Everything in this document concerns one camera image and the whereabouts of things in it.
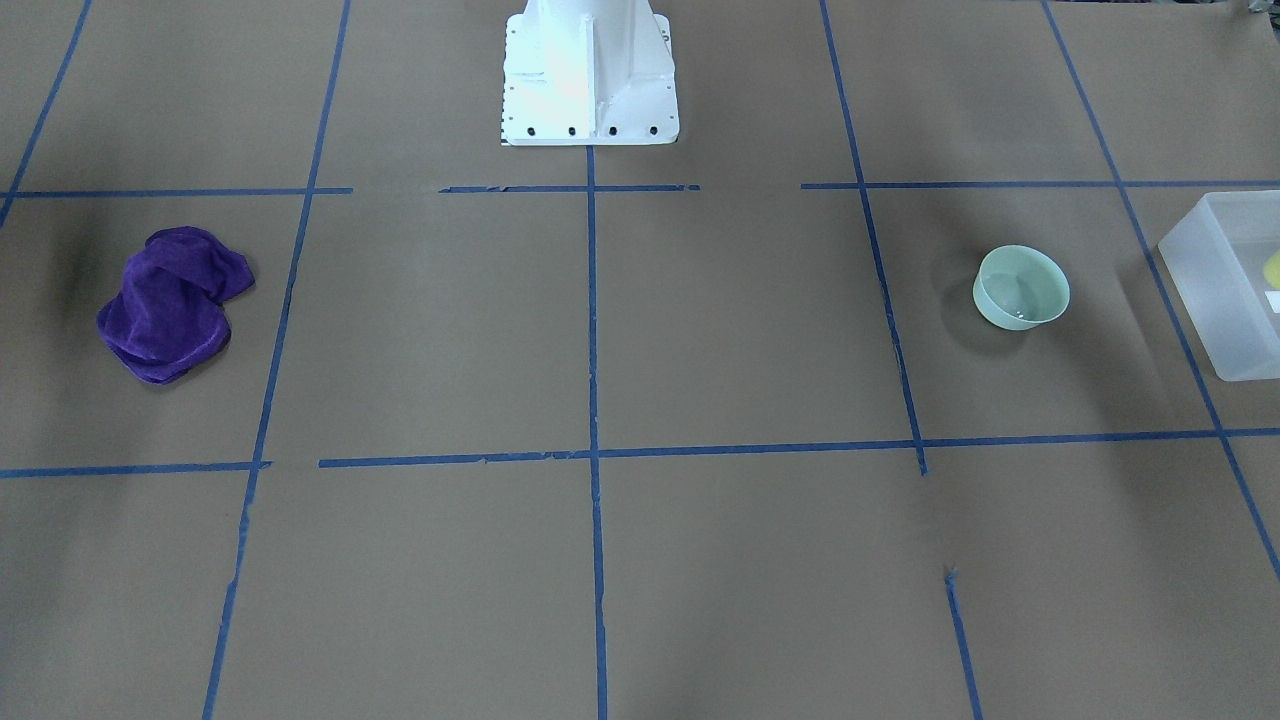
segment light green cup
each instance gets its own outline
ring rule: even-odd
[[[1048,255],[1024,245],[1005,245],[983,258],[973,282],[973,301],[993,325],[1029,331],[1066,310],[1071,287]]]

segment yellow ball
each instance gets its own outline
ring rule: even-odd
[[[1271,287],[1280,290],[1280,252],[1276,252],[1262,265],[1262,277],[1267,278]]]

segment metal object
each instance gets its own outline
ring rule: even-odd
[[[662,145],[680,135],[671,23],[648,0],[529,0],[507,20],[502,141]]]

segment translucent storage box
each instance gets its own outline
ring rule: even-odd
[[[1217,375],[1280,378],[1280,191],[1210,192],[1160,254]]]

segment purple cloth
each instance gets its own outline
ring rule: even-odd
[[[244,256],[200,228],[147,238],[124,265],[120,293],[97,314],[97,331],[138,379],[170,383],[227,345],[221,304],[253,284]]]

